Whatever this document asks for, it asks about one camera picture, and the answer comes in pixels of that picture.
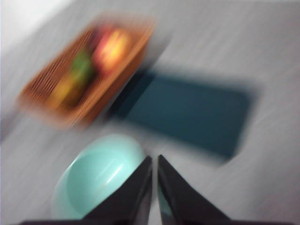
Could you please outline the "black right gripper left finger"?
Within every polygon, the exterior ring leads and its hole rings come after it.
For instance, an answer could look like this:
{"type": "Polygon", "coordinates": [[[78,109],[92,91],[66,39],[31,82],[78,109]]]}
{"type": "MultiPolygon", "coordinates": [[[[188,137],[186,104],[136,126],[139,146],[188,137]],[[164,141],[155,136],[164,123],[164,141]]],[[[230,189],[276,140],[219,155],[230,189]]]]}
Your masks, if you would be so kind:
{"type": "Polygon", "coordinates": [[[147,156],[113,194],[78,220],[32,220],[21,225],[132,225],[152,182],[152,158],[147,156]]]}

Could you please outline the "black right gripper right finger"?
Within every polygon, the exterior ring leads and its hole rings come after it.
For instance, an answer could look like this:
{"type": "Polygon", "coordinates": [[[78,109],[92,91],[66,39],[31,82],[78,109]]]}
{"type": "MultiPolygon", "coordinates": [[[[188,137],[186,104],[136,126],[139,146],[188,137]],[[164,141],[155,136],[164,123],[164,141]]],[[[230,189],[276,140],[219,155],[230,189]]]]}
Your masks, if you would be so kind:
{"type": "Polygon", "coordinates": [[[164,225],[235,225],[192,188],[163,155],[158,156],[157,194],[164,225]]]}

